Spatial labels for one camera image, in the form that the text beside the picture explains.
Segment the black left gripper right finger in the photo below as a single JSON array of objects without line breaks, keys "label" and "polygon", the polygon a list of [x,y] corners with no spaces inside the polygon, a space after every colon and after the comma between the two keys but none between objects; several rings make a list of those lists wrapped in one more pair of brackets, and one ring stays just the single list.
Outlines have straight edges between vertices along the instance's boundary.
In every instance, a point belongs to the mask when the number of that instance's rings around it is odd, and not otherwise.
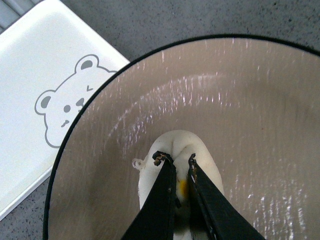
[{"label": "black left gripper right finger", "polygon": [[198,165],[189,160],[190,232],[193,240],[263,240]]}]

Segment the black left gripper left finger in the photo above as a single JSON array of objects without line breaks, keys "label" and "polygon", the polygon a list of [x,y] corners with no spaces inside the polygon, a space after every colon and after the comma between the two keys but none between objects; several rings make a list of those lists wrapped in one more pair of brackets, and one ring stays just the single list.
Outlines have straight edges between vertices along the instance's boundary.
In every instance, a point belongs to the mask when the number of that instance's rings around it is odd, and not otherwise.
[{"label": "black left gripper left finger", "polygon": [[156,151],[154,165],[162,168],[123,240],[172,240],[174,238],[177,173],[170,154]]}]

